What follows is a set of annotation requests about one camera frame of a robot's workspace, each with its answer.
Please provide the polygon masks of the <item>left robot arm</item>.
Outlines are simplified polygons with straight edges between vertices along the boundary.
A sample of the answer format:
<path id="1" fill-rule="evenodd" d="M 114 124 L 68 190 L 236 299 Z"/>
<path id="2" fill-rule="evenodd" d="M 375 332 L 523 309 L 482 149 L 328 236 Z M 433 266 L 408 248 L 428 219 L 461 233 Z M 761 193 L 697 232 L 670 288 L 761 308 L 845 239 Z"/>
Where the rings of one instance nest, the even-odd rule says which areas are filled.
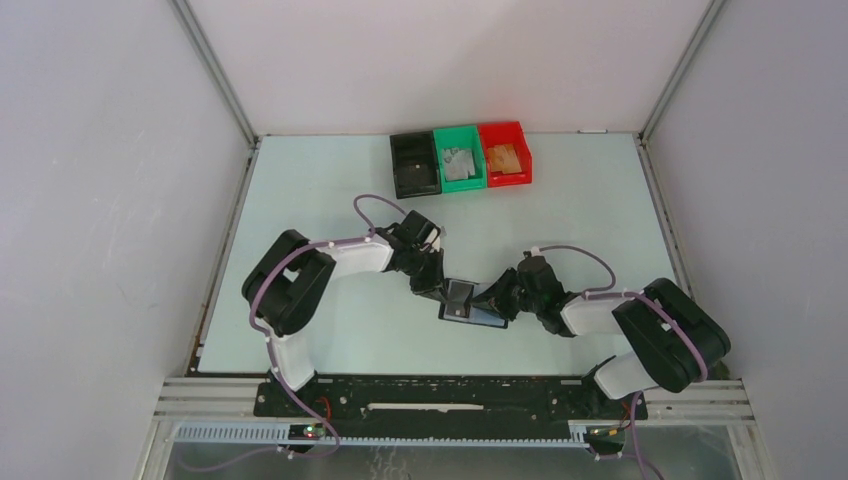
<path id="1" fill-rule="evenodd" d="M 312 320 L 334 280 L 360 273 L 401 272 L 413 294 L 443 301 L 446 281 L 441 229 L 397 223 L 363 236 L 312 242 L 294 229 L 284 231 L 248 275 L 242 295 L 250 326 L 264 338 L 271 373 L 282 384 L 277 402 L 292 416 L 316 403 L 308 382 L 316 374 L 301 331 Z"/>

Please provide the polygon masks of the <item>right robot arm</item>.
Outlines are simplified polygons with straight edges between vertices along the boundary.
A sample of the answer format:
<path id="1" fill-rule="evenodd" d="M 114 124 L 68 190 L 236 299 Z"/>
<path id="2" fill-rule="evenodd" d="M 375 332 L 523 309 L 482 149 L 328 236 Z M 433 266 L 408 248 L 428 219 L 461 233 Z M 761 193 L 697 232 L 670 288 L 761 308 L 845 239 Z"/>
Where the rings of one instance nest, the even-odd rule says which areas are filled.
<path id="1" fill-rule="evenodd" d="M 563 287 L 544 256 L 531 253 L 469 304 L 505 322 L 532 314 L 556 336 L 623 337 L 629 352 L 595 366 L 581 392 L 583 408 L 596 418 L 610 416 L 632 394 L 680 393 L 705 381 L 731 350 L 724 329 L 667 278 L 636 291 L 576 293 Z"/>

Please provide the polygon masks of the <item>black leather card holder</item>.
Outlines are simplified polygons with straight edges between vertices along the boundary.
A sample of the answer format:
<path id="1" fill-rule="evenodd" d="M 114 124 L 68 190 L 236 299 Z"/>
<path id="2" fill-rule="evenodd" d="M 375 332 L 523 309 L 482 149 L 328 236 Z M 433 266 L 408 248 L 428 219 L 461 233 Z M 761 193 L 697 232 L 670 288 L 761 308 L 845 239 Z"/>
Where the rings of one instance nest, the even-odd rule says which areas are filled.
<path id="1" fill-rule="evenodd" d="M 439 306 L 438 318 L 465 325 L 506 329 L 507 320 L 489 310 L 476 307 L 472 302 L 476 295 L 482 294 L 490 286 L 492 283 L 447 279 L 445 300 Z"/>

